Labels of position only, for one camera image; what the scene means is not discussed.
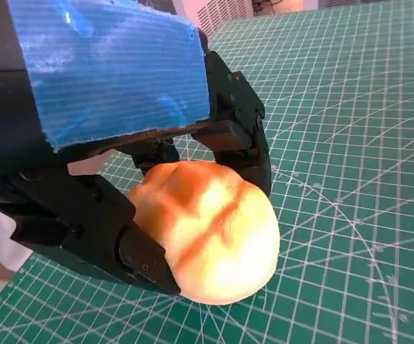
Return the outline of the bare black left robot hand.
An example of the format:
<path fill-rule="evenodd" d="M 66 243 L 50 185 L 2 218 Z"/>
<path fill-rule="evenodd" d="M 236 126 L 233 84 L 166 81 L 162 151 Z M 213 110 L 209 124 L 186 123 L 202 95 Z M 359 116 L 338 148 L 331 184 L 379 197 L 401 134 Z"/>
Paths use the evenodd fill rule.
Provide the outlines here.
<path fill-rule="evenodd" d="M 76 273 L 225 305 L 279 253 L 265 109 L 187 19 L 0 1 L 0 213 Z"/>

